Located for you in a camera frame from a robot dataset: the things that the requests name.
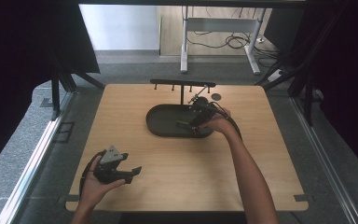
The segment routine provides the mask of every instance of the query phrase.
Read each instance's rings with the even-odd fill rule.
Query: black curtain
[[[358,0],[351,0],[312,66],[321,109],[358,157]]]
[[[54,71],[99,73],[78,5],[0,1],[0,152]]]

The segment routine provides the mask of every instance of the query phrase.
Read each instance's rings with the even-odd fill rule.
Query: white wall
[[[158,7],[80,5],[94,50],[159,49]]]

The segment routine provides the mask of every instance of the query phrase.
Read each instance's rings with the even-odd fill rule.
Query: gray floor
[[[191,57],[187,74],[180,73],[178,57],[159,57],[156,52],[97,52],[101,74],[90,74],[102,83],[148,83],[150,78],[214,81],[217,85],[252,85],[244,57]],[[87,141],[103,91],[75,77],[78,86],[63,122],[73,125],[70,135],[57,133],[28,190],[14,223],[69,223],[73,176]],[[337,199],[309,138],[286,94],[290,81],[268,91],[268,99],[292,157],[310,208],[305,212],[280,212],[281,223],[350,223]],[[18,130],[0,156],[0,213],[51,117],[51,107],[41,107],[51,96],[49,83],[34,90],[30,106]],[[312,107],[313,129],[358,210],[358,160],[319,110]],[[117,223],[121,214],[96,212],[93,223]]]

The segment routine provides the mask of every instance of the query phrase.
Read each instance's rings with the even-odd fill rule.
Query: black handheld device
[[[215,106],[215,105],[217,105],[217,103],[208,102],[208,99],[206,99],[205,97],[199,96],[199,94],[204,89],[202,89],[199,93],[197,93],[189,101],[189,103],[193,102],[193,104],[190,105],[190,109],[194,110],[197,113],[197,115],[196,115],[195,118],[193,118],[188,123],[188,125],[190,125],[193,128],[193,130],[195,130],[195,133],[197,134],[196,130],[200,129],[199,126],[202,123],[211,120],[213,118],[213,116],[216,113],[218,113],[218,114],[222,115],[226,120],[228,120],[234,126],[234,128],[237,131],[238,135],[240,136],[240,138],[242,138],[241,131],[240,131],[237,123],[235,123],[234,119],[228,113],[226,113],[226,111],[224,111],[223,108],[220,105],[218,105],[220,107],[220,109],[219,109],[217,106]]]
[[[90,170],[92,162],[98,156],[102,156],[102,158],[96,165],[93,173],[94,176],[97,177],[97,179],[101,183],[110,184],[116,180],[124,179],[126,181],[126,184],[130,184],[132,182],[133,177],[141,173],[142,166],[134,168],[132,169],[132,171],[119,171],[117,167],[120,165],[122,161],[128,158],[129,154],[128,153],[121,154],[114,146],[111,146],[107,150],[105,149],[101,152],[98,152],[87,164],[80,178],[79,198],[81,198],[81,194],[83,191],[83,186],[86,181],[87,174],[88,172],[92,172]]]

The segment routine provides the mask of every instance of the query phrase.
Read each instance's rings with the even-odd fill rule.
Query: person's arm
[[[111,189],[116,189],[121,185],[125,184],[124,179],[117,180],[110,184],[101,183],[94,176],[94,169],[101,159],[101,156],[97,157],[89,168],[87,173],[86,181],[84,182],[84,187],[81,195],[77,209],[75,210],[74,217],[72,218],[73,224],[88,224],[91,220],[91,214],[95,206],[103,199],[103,196]]]
[[[201,127],[222,133],[228,141],[247,223],[279,223],[269,186],[234,126],[217,115]]]

